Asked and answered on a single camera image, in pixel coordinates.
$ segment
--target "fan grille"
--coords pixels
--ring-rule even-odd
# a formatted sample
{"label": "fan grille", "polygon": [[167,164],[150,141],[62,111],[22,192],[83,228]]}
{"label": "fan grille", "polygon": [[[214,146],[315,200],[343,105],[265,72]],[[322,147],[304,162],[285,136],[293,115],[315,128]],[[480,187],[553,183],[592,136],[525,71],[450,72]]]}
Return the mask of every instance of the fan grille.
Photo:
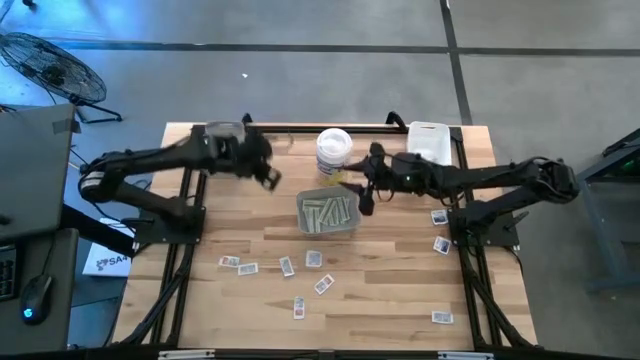
{"label": "fan grille", "polygon": [[0,36],[0,54],[19,73],[39,86],[88,104],[107,97],[104,81],[91,68],[59,47],[25,33]]}

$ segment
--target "computer monitor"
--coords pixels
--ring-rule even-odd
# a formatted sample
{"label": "computer monitor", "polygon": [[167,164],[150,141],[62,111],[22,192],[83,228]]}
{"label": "computer monitor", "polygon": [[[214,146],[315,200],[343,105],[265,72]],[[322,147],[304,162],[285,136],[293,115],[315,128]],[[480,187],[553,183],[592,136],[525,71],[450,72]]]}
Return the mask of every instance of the computer monitor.
{"label": "computer monitor", "polygon": [[71,104],[0,113],[0,244],[58,228],[71,134]]}

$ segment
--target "computer mouse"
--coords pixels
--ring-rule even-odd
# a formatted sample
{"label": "computer mouse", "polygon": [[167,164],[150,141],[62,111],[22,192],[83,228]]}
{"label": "computer mouse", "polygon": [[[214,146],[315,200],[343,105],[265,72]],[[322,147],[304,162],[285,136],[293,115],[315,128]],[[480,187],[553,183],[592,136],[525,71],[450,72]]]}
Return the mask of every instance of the computer mouse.
{"label": "computer mouse", "polygon": [[25,324],[37,325],[47,318],[52,285],[53,278],[46,274],[38,275],[27,282],[20,296],[20,312]]}

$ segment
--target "white cylindrical container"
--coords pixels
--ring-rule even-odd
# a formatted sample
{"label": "white cylindrical container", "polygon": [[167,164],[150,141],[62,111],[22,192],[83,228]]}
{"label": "white cylindrical container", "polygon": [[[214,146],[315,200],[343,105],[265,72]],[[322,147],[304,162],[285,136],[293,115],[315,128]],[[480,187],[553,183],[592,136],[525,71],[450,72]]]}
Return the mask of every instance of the white cylindrical container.
{"label": "white cylindrical container", "polygon": [[316,141],[316,160],[321,185],[333,186],[346,180],[345,172],[340,168],[349,162],[352,148],[351,136],[342,129],[330,128],[320,133]]}

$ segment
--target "gray container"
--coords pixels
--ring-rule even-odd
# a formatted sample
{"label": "gray container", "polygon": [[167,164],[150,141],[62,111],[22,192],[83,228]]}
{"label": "gray container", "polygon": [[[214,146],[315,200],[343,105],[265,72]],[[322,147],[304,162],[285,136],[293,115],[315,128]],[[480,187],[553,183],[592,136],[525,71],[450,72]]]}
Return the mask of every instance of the gray container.
{"label": "gray container", "polygon": [[[349,205],[347,211],[350,219],[343,224],[328,227],[323,226],[320,232],[309,232],[305,214],[302,210],[303,200],[326,200],[328,198],[335,198],[344,196],[349,199]],[[358,225],[360,225],[360,212],[358,211],[358,196],[343,186],[332,186],[323,189],[307,190],[299,193],[296,196],[296,205],[298,207],[298,229],[307,235],[322,235],[331,234],[336,232],[352,231]]]}

